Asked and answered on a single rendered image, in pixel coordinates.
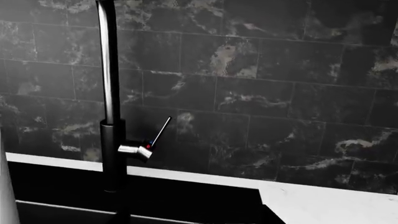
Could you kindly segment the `white water stream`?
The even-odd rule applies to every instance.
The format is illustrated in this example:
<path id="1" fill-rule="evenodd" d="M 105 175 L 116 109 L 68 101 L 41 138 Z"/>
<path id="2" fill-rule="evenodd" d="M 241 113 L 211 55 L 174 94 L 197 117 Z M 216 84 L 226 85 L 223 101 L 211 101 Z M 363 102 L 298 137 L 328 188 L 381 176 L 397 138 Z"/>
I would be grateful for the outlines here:
<path id="1" fill-rule="evenodd" d="M 0 130 L 0 224 L 20 224 L 16 200 L 9 174 L 4 138 Z"/>

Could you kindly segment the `chrome and black sink faucet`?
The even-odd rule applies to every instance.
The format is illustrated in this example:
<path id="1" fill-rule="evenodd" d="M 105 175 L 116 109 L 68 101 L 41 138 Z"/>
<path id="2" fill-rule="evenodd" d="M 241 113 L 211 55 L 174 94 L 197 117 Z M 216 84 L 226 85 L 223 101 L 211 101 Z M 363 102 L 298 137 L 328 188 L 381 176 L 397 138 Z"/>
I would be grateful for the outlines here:
<path id="1" fill-rule="evenodd" d="M 126 184 L 127 154 L 119 152 L 126 142 L 126 122 L 121 119 L 119 97 L 118 33 L 115 0 L 95 0 L 99 20 L 104 119 L 100 122 L 104 191 L 116 193 Z"/>

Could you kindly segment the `black kitchen sink basin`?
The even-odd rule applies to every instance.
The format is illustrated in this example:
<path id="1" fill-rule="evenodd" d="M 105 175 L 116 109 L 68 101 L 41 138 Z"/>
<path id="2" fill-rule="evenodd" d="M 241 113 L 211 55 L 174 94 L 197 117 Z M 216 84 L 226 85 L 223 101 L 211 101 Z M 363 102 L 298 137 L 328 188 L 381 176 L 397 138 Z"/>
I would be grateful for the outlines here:
<path id="1" fill-rule="evenodd" d="M 22 224 L 285 224 L 255 189 L 130 175 L 112 193 L 100 171 L 8 166 Z"/>

